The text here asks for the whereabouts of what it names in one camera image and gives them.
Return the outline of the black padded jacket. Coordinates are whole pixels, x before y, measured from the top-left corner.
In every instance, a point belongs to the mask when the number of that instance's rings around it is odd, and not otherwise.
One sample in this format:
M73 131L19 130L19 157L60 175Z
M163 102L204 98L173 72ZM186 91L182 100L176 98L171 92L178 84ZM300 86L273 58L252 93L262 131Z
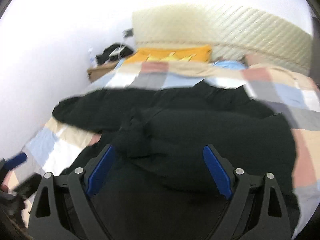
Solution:
M85 167L106 145L114 147L102 188L90 198L112 239L207 239L227 206L203 160L207 145L234 168L275 176L292 236L299 207L291 128L243 87L199 82L163 90L101 89L61 101L53 117L101 135L65 175Z

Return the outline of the wooden bedside table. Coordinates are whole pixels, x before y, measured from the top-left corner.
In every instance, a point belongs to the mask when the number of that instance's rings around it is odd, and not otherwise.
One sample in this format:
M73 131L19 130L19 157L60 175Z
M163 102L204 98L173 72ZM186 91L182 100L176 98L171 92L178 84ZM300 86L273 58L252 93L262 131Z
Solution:
M105 63L102 65L99 65L97 67L91 67L87 69L87 75L88 79L91 83L96 81L97 79L101 78L105 74L109 73L110 71L114 70L116 65L118 64L118 61Z

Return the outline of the patchwork checked duvet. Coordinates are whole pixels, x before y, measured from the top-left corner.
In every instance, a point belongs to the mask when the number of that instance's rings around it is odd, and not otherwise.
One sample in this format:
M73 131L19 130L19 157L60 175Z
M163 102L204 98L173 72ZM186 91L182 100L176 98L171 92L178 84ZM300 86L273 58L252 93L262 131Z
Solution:
M313 219L319 206L319 89L311 78L270 64L231 70L197 62L175 62L168 66L120 63L91 83L85 92L124 87L153 90L191 87L200 81L221 88L244 87L250 98L267 104L287 119L297 147L292 175L300 208L294 231L297 236ZM92 132L49 119L23 147L27 161L9 172L4 182L13 188L35 172L58 175L97 139Z

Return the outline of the black bag on nightstand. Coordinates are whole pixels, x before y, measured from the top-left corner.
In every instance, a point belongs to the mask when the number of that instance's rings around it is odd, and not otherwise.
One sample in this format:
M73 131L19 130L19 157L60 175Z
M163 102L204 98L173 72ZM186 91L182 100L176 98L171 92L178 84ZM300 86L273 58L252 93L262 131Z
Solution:
M99 65L106 62L114 62L126 58L133 54L133 49L120 43L114 43L107 47L102 54L97 55L95 58Z

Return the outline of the light blue pillow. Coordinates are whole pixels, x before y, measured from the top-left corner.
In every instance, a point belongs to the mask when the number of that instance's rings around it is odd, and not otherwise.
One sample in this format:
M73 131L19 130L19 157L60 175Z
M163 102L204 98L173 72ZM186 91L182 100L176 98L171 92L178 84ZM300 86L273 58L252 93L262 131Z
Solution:
M212 66L219 67L222 69L231 69L231 70L244 70L247 67L239 62L239 61L229 61L229 60L221 60L212 63Z

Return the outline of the yellow pillow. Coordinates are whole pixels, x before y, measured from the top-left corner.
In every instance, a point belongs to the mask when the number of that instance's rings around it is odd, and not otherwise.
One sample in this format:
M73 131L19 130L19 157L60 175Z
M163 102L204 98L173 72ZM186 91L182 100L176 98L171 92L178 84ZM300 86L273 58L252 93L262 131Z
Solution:
M209 45L183 49L139 48L124 64L139 62L209 62L212 48Z

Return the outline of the cream quilted headboard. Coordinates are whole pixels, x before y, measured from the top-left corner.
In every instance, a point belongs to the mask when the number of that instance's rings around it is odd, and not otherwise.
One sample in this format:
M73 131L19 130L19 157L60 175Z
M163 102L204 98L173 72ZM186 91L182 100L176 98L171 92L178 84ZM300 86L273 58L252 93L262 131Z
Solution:
M238 60L247 53L256 53L271 64L304 75L311 66L313 36L258 9L163 6L134 12L132 26L138 48L210 45L212 60Z

